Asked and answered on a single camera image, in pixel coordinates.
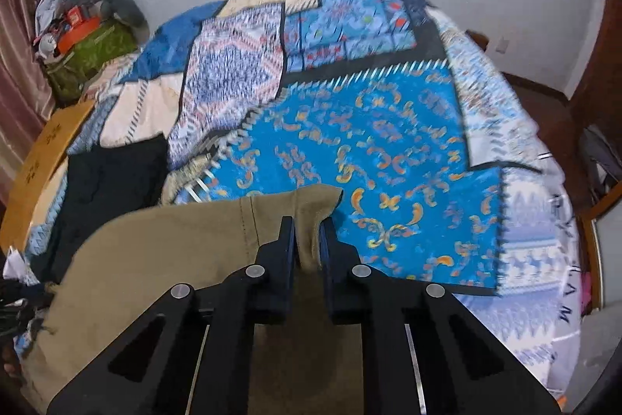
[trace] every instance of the black fabric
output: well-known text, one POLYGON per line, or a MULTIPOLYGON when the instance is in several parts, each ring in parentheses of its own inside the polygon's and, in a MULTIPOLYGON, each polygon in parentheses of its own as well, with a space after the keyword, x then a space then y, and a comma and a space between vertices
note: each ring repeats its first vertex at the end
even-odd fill
POLYGON ((19 280, 0 280, 0 304, 14 303, 20 299, 22 288, 19 280))
POLYGON ((166 139, 70 155, 65 199, 45 253, 30 267, 41 282, 60 283, 82 244, 106 222, 157 204, 167 174, 166 139))

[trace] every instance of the metal rod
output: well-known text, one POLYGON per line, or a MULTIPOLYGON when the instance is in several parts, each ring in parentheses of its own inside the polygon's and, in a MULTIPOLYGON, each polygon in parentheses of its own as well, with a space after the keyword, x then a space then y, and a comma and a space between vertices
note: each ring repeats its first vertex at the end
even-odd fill
POLYGON ((198 369, 201 367, 201 357, 203 357, 203 349, 205 348, 205 342, 207 341, 208 332, 210 332, 209 325, 205 328, 205 334, 203 335, 203 343, 201 343, 201 350, 198 351, 197 365, 195 366, 195 374, 192 377, 192 386, 190 387, 190 394, 188 395, 188 404, 186 405, 185 415, 189 415, 190 413, 190 406, 192 405, 192 397, 194 396, 194 388, 195 388, 195 385, 197 384, 198 369))
POLYGON ((425 399, 424 399, 424 386, 421 383, 421 372, 419 371, 419 363, 417 362, 417 354, 415 353, 415 343, 412 340, 411 326, 404 324, 406 329, 406 338, 408 339, 408 348, 411 351, 412 369, 415 371, 415 382, 417 383, 417 396, 419 398, 419 411, 421 415, 426 414, 425 399))

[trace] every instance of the wall outlet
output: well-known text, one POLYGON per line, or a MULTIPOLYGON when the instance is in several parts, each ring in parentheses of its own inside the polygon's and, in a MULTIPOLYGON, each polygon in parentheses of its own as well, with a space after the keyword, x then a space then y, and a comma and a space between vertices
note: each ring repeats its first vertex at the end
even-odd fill
POLYGON ((505 53, 506 51, 508 51, 508 46, 509 40, 506 40, 506 38, 501 38, 499 40, 499 43, 497 44, 497 47, 494 50, 497 53, 505 53))

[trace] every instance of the blue and white pattern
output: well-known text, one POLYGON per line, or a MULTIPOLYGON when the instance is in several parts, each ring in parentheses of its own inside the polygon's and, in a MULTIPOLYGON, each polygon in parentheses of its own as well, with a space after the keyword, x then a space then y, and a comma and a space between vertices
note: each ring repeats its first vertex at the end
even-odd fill
POLYGON ((564 395, 577 366, 581 341, 581 269, 571 266, 564 285, 562 303, 555 325, 552 362, 546 382, 548 391, 559 398, 564 395))
POLYGON ((224 3, 210 2, 163 23, 119 82, 150 80, 161 74, 183 72, 203 20, 211 18, 224 3))
MULTIPOLYGON (((576 231, 572 222, 564 225, 568 220, 555 213, 558 200, 564 202, 564 208, 568 197, 563 187, 554 183, 557 164, 549 159, 542 167, 542 175, 520 168, 502 169, 506 218, 498 295, 458 299, 548 386, 558 340, 578 336, 580 291, 567 290, 568 276, 576 271, 572 267, 576 231), (562 300, 573 310, 562 312, 562 300)), ((559 395, 565 388, 560 388, 559 377, 570 380, 563 366, 558 363, 556 368, 553 394, 559 395)))
POLYGON ((203 22, 192 45, 169 166, 188 162, 212 129, 232 129, 249 108, 275 98, 283 72, 283 4, 248 8, 203 22))
MULTIPOLYGON (((112 111, 114 104, 116 104, 116 97, 108 97, 108 99, 97 104, 89 118, 84 122, 80 132, 73 140, 71 145, 66 150, 67 155, 83 154, 89 152, 91 148, 99 142, 101 130, 104 127, 106 118, 112 111)), ((30 228, 28 240, 26 243, 26 249, 24 250, 24 256, 27 260, 35 255, 41 255, 45 253, 47 245, 50 241, 50 235, 52 234, 52 226, 58 216, 60 207, 63 204, 65 198, 65 192, 67 189, 67 173, 65 173, 60 180, 60 185, 56 191, 56 195, 52 200, 52 204, 45 216, 45 222, 43 224, 37 224, 30 228)))
POLYGON ((471 167, 502 161, 539 169, 537 124, 481 49, 440 10, 427 13, 438 28, 460 97, 471 167))
POLYGON ((414 48, 410 25, 402 0, 321 0, 285 18, 287 72, 414 48))

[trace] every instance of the blue quilt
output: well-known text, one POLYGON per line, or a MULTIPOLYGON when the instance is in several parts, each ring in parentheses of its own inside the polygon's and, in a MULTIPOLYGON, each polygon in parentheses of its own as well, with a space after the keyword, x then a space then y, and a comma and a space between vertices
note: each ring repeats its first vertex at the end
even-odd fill
MULTIPOLYGON (((189 10, 114 80, 72 150, 97 143, 125 83, 171 73, 184 87, 170 201, 338 186, 338 236, 362 262, 453 284, 543 384, 567 373, 556 357, 578 347, 580 291, 564 175, 504 77, 445 13, 426 0, 189 10)), ((28 256, 45 250, 63 190, 28 256)))
POLYGON ((338 237, 386 274, 494 289, 498 167, 468 170, 452 75, 405 63, 294 84, 192 191, 200 200, 329 183, 338 237))

